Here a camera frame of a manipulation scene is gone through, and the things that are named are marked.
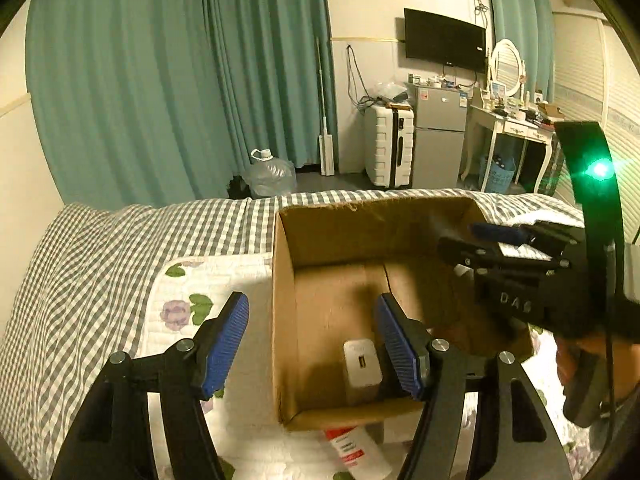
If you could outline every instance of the gray mini fridge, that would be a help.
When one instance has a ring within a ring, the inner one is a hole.
[[[410,85],[414,105],[414,189],[457,187],[466,127],[466,93]]]

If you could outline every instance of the curtain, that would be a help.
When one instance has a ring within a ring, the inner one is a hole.
[[[226,197],[254,148],[318,161],[324,0],[32,0],[27,85],[65,203]]]
[[[554,19],[549,0],[491,0],[495,41],[513,41],[526,63],[525,90],[553,100]]]
[[[270,148],[297,168],[319,162],[321,126],[316,38],[320,40],[329,130],[336,132],[325,0],[207,0],[229,122],[244,147]]]

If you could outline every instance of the gingham fabric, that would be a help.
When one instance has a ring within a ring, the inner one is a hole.
[[[18,290],[0,348],[0,434],[35,479],[48,479],[66,432],[108,355],[136,355],[162,265],[182,256],[271,250],[274,214],[293,204],[389,196],[470,196],[489,221],[541,208],[543,195],[464,190],[328,191],[263,200],[200,200],[109,213],[69,205],[48,227]]]

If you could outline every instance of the plastic basket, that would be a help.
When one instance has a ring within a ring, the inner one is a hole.
[[[497,164],[492,164],[489,168],[489,178],[486,180],[487,193],[506,193],[516,172],[516,165],[512,158],[504,161],[505,168],[501,168]],[[486,169],[486,157],[480,160],[480,175],[478,175],[478,187],[482,189],[482,180],[484,179],[484,170]]]

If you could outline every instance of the metal screw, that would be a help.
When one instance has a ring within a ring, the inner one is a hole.
[[[438,352],[446,352],[447,350],[449,350],[449,341],[440,338],[434,339],[433,341],[431,341],[431,346]]]
[[[124,359],[126,358],[127,354],[125,354],[123,351],[118,351],[109,356],[109,362],[114,365],[119,365],[120,363],[124,362]]]
[[[500,361],[508,365],[512,365],[514,364],[514,362],[516,362],[516,358],[513,356],[511,352],[507,352],[507,351],[500,352],[498,357],[500,358]]]
[[[188,352],[195,346],[193,339],[180,339],[176,344],[178,352]]]

